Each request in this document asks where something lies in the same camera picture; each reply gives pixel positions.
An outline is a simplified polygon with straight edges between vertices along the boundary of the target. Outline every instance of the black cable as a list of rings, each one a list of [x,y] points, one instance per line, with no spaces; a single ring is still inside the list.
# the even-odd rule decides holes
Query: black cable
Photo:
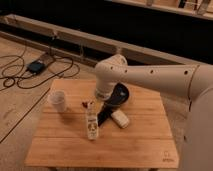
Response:
[[[35,108],[35,106],[45,97],[50,89],[46,90],[43,95],[34,103],[24,116],[11,128],[11,130],[0,140],[0,144],[13,132],[13,130],[21,123],[21,121]]]
[[[69,63],[69,62],[63,62],[63,63],[68,63],[68,64],[70,64],[70,66],[67,67],[66,69],[64,69],[64,70],[62,70],[62,71],[60,71],[60,72],[58,72],[58,73],[53,73],[53,76],[51,76],[51,77],[49,77],[49,78],[43,80],[43,81],[40,82],[39,84],[36,84],[36,85],[33,85],[33,86],[29,86],[29,87],[24,87],[24,86],[21,86],[21,85],[20,85],[20,83],[21,83],[23,80],[26,80],[26,79],[23,77],[24,74],[26,73],[26,72],[25,72],[25,73],[23,73],[23,75],[21,75],[21,77],[18,79],[18,81],[17,81],[17,83],[16,83],[17,87],[19,87],[20,89],[32,89],[32,88],[36,88],[36,87],[38,87],[38,86],[40,86],[40,85],[46,83],[48,80],[50,80],[50,79],[52,79],[52,78],[54,78],[54,77],[56,77],[56,76],[60,76],[62,73],[64,73],[64,72],[70,70],[74,65],[77,66],[77,71],[76,71],[76,73],[74,73],[73,75],[70,75],[69,77],[73,77],[73,76],[77,75],[77,74],[80,72],[80,67],[79,67],[78,65],[74,64],[74,62],[73,62],[72,59],[67,58],[67,57],[62,57],[61,59],[69,59],[69,60],[71,60],[71,63]]]
[[[64,61],[60,61],[60,59],[69,59],[69,60],[71,60],[71,64],[72,64],[72,66],[73,66],[73,59],[71,59],[71,58],[68,58],[68,57],[56,57],[56,56],[52,56],[52,57],[54,57],[54,59],[55,59],[55,62],[57,63],[65,63],[65,64],[70,64],[69,62],[64,62]],[[50,67],[48,67],[48,71],[51,73],[51,74],[53,74],[53,75],[55,75],[56,73],[54,72],[54,71],[52,71],[51,69],[50,69]],[[64,74],[62,74],[62,75],[57,75],[59,78],[64,78],[63,77],[63,75]]]
[[[21,29],[21,26],[20,26],[18,20],[16,19],[16,16],[14,15],[14,12],[13,12],[14,9],[13,9],[12,0],[9,1],[9,5],[10,5],[10,10],[11,10],[11,12],[12,12],[12,16],[13,16],[15,22],[16,22],[16,25],[17,25],[18,28]],[[19,78],[18,75],[19,75],[19,74],[23,71],[23,69],[24,69],[25,61],[24,61],[23,57],[24,57],[24,55],[25,55],[25,53],[26,53],[26,51],[27,51],[27,40],[26,40],[26,39],[23,39],[23,40],[24,40],[24,50],[23,50],[23,52],[21,53],[21,55],[4,55],[4,56],[0,56],[0,59],[3,59],[3,58],[14,58],[14,57],[15,57],[14,60],[8,62],[8,63],[5,64],[5,65],[0,66],[0,69],[3,69],[2,72],[1,72],[1,76],[2,76],[2,77],[0,77],[0,80],[2,80],[2,79],[4,80],[4,81],[3,81],[3,88],[0,89],[0,91],[4,91],[4,90],[6,90],[6,89],[8,89],[8,88],[10,88],[10,87],[12,87],[12,86],[14,86],[15,83],[16,83],[16,78]],[[21,61],[22,61],[22,64],[21,64],[21,65],[11,65],[11,64],[17,62],[18,60],[21,60]],[[11,69],[11,68],[13,68],[13,67],[20,67],[20,70],[18,70],[18,71],[17,71],[15,74],[13,74],[13,75],[6,75],[5,72],[6,72],[8,69]]]
[[[3,86],[4,88],[10,88],[12,86],[14,86],[16,84],[16,79],[30,79],[32,78],[34,75],[30,75],[29,77],[17,77],[17,76],[13,76],[13,77],[4,77],[4,81],[3,81]]]

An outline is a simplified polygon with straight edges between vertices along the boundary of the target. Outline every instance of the floor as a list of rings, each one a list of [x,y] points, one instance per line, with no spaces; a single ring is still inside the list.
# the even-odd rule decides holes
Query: floor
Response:
[[[0,37],[0,56],[9,54],[21,54],[24,46],[17,44]],[[31,62],[41,55],[43,52],[30,48],[24,55],[26,63]],[[11,59],[1,59],[0,66],[2,64],[11,61]],[[81,71],[74,78],[95,78],[93,75],[93,69],[79,64]],[[51,66],[54,71],[61,69],[57,64]],[[76,68],[72,68],[70,73],[76,71]],[[27,84],[36,84],[51,74],[45,71],[38,79],[33,79]],[[31,106],[39,99],[39,97],[49,88],[52,80],[48,81],[44,85],[30,90],[22,90],[16,86],[0,92],[0,140],[11,130],[11,128],[19,122],[24,114],[31,108]],[[188,102],[183,99],[179,99],[170,95],[161,94],[163,104],[165,106],[166,113],[171,125],[171,129],[174,135],[174,139],[177,145],[178,152],[180,153],[181,142],[183,139],[183,131],[185,121],[188,114]],[[38,105],[17,125],[17,127],[7,136],[6,139],[0,144],[0,170],[1,171],[47,171],[48,168],[36,168],[26,167],[24,160],[28,152],[28,148],[31,144],[33,133],[36,129],[37,122],[42,112],[42,105],[46,98],[44,97]],[[58,168],[59,171],[63,170],[82,170],[82,169],[68,169]],[[83,170],[130,170],[130,169],[83,169]]]

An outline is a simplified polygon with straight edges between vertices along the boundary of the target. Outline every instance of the wooden table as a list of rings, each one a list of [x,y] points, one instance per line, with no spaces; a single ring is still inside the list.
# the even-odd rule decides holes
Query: wooden table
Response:
[[[69,109],[58,114],[46,103],[27,166],[177,168],[178,155],[158,92],[127,85],[129,100],[121,107],[130,125],[103,123],[96,141],[87,139],[83,101],[94,99],[95,80],[54,80],[52,90],[64,90]]]

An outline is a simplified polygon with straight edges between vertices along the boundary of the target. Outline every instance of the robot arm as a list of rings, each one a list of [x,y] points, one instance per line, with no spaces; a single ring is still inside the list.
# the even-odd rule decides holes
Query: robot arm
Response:
[[[128,66],[122,55],[114,55],[95,67],[95,95],[101,100],[110,97],[117,82],[126,82],[159,92],[195,100],[213,84],[210,65]]]
[[[211,65],[128,66],[122,55],[99,62],[95,95],[110,97],[117,82],[191,100],[178,171],[213,170],[213,67]]]

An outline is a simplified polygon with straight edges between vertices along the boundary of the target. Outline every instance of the paper cup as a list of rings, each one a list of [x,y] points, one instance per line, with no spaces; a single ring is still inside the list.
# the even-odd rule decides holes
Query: paper cup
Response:
[[[66,96],[63,91],[53,91],[48,96],[48,102],[57,110],[57,112],[62,113],[67,109]]]

